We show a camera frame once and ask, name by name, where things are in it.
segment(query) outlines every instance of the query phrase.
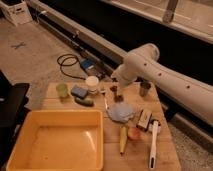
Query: yellow basin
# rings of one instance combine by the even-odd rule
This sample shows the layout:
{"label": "yellow basin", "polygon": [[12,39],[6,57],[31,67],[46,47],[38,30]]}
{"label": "yellow basin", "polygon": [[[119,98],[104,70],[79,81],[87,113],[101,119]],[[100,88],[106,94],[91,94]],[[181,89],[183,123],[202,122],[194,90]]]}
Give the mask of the yellow basin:
{"label": "yellow basin", "polygon": [[10,156],[7,171],[101,170],[102,117],[96,110],[30,112]]}

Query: black cable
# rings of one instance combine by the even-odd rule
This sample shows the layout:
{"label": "black cable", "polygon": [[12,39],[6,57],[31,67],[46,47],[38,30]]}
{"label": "black cable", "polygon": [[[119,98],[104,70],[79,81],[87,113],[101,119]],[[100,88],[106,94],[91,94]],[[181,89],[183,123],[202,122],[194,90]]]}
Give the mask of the black cable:
{"label": "black cable", "polygon": [[[64,64],[69,59],[75,59],[75,61],[73,63],[71,63],[71,64]],[[74,54],[61,55],[61,56],[58,57],[57,63],[60,65],[60,71],[61,71],[62,74],[66,75],[68,77],[71,77],[71,78],[75,78],[75,79],[80,79],[80,80],[85,80],[86,79],[86,78],[83,78],[83,77],[78,77],[78,76],[73,76],[73,75],[67,74],[63,70],[63,67],[71,67],[71,66],[73,66],[73,65],[75,65],[77,63],[80,64],[79,59],[78,59],[78,57],[76,55],[74,55]]]}

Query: small cup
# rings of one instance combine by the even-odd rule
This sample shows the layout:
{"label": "small cup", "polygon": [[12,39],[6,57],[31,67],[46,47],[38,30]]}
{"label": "small cup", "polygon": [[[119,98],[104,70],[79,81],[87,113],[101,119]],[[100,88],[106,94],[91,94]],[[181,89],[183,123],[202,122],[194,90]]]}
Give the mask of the small cup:
{"label": "small cup", "polygon": [[148,81],[143,81],[140,83],[140,95],[142,97],[146,96],[149,89],[151,88],[151,84]]}
{"label": "small cup", "polygon": [[86,79],[86,85],[90,94],[97,94],[99,79],[96,76],[89,76]]}
{"label": "small cup", "polygon": [[56,90],[57,90],[58,96],[60,98],[66,98],[69,95],[68,94],[68,87],[64,83],[58,84],[56,86]]}

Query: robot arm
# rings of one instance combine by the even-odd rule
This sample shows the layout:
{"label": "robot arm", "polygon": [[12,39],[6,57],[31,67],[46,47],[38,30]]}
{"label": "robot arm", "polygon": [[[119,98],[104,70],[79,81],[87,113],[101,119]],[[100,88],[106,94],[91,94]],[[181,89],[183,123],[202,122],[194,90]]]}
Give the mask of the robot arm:
{"label": "robot arm", "polygon": [[127,86],[137,77],[152,81],[180,105],[213,126],[213,87],[170,70],[159,63],[159,50],[146,44],[127,53],[112,74],[120,86]]}

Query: gray floor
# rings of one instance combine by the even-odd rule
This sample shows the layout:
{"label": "gray floor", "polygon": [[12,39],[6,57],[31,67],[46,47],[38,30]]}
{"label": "gray floor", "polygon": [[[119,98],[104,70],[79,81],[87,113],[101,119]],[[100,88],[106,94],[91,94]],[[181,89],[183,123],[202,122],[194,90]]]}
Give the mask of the gray floor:
{"label": "gray floor", "polygon": [[[18,49],[12,47],[21,42],[26,45]],[[0,19],[0,52],[0,68],[11,82],[31,84],[28,93],[28,107],[31,109],[41,109],[48,83],[73,81],[60,73],[56,60],[61,54],[75,52],[35,22],[14,27]],[[67,72],[85,76],[78,65]],[[211,138],[197,128],[188,127],[178,115],[169,123],[169,128],[182,170],[213,170]]]}

